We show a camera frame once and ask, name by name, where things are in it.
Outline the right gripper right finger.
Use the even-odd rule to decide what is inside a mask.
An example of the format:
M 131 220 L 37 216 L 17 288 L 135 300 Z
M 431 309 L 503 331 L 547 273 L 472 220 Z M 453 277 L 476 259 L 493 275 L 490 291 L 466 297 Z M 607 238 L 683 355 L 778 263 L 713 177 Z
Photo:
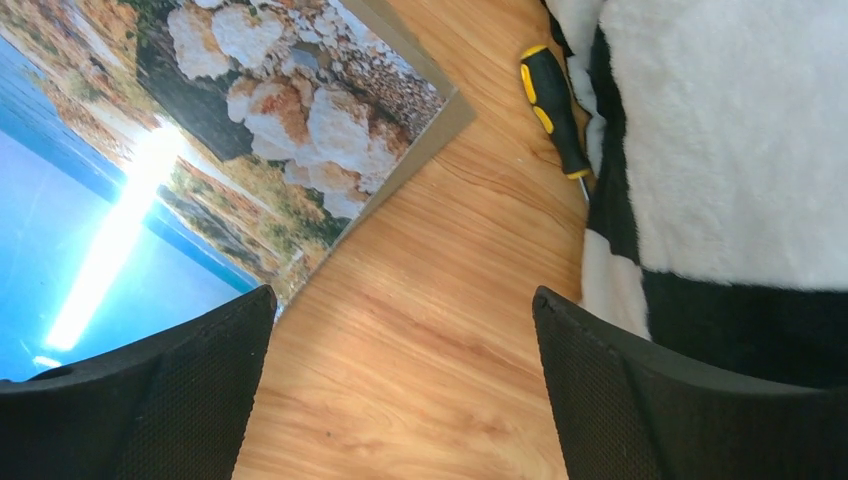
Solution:
M 597 318 L 547 287 L 532 314 L 572 479 L 843 479 L 847 392 L 741 375 Z

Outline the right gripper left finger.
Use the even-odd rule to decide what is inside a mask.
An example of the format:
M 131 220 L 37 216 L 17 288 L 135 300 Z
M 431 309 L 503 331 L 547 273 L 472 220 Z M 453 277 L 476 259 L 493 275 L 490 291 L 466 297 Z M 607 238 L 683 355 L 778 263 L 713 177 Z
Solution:
M 1 384 L 5 479 L 228 479 L 277 313 L 258 287 L 191 321 Z

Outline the beach landscape photo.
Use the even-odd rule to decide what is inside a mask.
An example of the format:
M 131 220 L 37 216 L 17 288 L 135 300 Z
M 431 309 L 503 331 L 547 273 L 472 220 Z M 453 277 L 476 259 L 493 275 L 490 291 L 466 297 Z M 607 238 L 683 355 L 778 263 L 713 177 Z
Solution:
M 329 256 L 311 1 L 1 5 L 1 377 L 24 381 Z

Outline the yellow black screwdriver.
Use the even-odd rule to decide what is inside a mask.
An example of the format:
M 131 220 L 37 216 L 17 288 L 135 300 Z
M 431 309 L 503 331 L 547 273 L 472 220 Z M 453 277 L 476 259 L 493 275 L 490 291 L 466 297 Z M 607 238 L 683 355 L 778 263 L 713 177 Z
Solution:
M 525 50 L 520 57 L 520 76 L 532 111 L 559 155 L 562 172 L 577 182 L 589 204 L 590 164 L 579 143 L 569 83 L 554 53 L 545 45 Z

